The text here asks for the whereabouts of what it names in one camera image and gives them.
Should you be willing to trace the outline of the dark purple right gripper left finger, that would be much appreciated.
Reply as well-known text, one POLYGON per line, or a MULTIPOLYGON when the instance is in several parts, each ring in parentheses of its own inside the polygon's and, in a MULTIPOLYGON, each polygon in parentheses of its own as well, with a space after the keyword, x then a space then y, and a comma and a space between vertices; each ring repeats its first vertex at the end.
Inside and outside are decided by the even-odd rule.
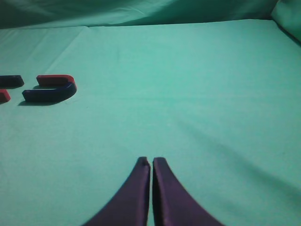
POLYGON ((124 184, 86 226, 145 226, 148 221, 151 167, 139 157, 124 184))

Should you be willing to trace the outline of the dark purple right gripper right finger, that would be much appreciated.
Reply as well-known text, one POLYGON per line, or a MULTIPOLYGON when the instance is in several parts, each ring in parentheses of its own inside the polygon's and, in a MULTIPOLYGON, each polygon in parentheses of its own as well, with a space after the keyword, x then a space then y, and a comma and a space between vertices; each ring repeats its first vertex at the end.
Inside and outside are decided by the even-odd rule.
POLYGON ((153 160, 152 206, 156 226, 221 226, 185 190, 163 157, 153 160))

